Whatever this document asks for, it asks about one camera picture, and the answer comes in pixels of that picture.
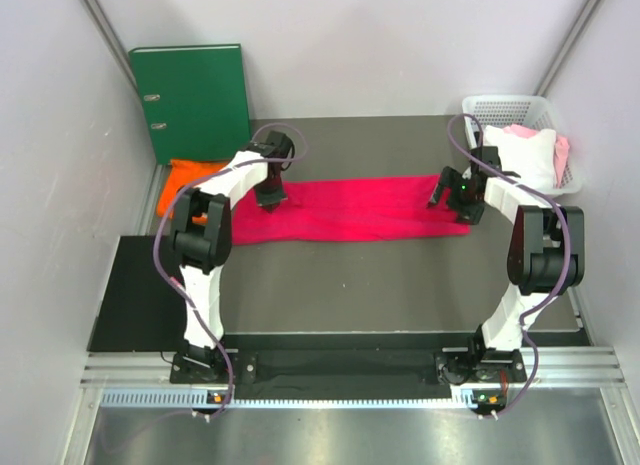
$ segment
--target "red fabric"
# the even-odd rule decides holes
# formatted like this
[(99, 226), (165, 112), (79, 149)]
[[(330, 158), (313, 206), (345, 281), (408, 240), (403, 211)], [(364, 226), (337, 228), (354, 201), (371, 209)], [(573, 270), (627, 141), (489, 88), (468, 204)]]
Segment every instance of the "red fabric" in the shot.
[(235, 208), (233, 243), (276, 240), (369, 242), (469, 233), (444, 202), (427, 209), (438, 176), (285, 183), (288, 199), (273, 212), (253, 193)]

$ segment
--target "white wall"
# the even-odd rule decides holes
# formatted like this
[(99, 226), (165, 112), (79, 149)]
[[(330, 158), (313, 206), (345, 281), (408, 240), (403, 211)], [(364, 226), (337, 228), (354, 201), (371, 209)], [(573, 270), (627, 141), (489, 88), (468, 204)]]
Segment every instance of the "white wall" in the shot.
[(0, 463), (54, 463), (154, 159), (78, 0), (0, 0)]
[(586, 173), (579, 288), (596, 338), (615, 347), (640, 409), (640, 0), (605, 0), (550, 99)]
[(531, 93), (583, 0), (100, 0), (127, 49), (239, 42), (254, 118)]

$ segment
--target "pink cloth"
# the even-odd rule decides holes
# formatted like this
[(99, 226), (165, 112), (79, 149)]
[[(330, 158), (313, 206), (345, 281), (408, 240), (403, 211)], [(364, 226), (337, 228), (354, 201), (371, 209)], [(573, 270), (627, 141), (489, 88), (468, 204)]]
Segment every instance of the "pink cloth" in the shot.
[(437, 175), (285, 183), (288, 199), (273, 213), (258, 207), (249, 193), (234, 209), (233, 243), (369, 242), (469, 233), (468, 225), (455, 223), (446, 195), (427, 209), (437, 183)]
[[(503, 130), (507, 133), (512, 133), (521, 138), (531, 138), (538, 133), (537, 130), (532, 130), (522, 125), (516, 125), (515, 123), (509, 127), (504, 127)], [(567, 137), (563, 137), (560, 134), (556, 135), (556, 153), (553, 156), (553, 167), (556, 170), (556, 184), (562, 185), (562, 177), (564, 176), (564, 169), (567, 168), (567, 159), (569, 158), (569, 140)]]

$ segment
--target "orange fabric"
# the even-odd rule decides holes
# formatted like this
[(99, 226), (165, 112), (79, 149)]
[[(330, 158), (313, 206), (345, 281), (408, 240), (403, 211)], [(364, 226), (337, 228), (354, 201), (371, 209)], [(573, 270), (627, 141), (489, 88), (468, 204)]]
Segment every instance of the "orange fabric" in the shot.
[[(171, 200), (173, 200), (173, 197), (176, 196), (180, 188), (196, 178), (222, 170), (227, 163), (228, 162), (193, 162), (191, 160), (171, 159), (171, 173), (169, 173), (167, 183), (158, 200), (156, 213), (160, 217), (163, 217), (167, 212), (167, 208), (169, 208)], [(193, 221), (196, 223), (206, 223), (207, 218), (199, 217)]]

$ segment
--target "white towel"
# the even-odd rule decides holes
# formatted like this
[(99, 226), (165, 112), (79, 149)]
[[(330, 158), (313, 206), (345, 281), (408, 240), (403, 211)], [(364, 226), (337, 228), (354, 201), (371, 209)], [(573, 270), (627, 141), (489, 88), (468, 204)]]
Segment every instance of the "white towel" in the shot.
[(554, 187), (555, 130), (544, 129), (531, 138), (521, 138), (489, 125), (484, 130), (484, 144), (498, 147), (502, 170), (516, 172), (520, 175), (517, 181), (538, 190)]

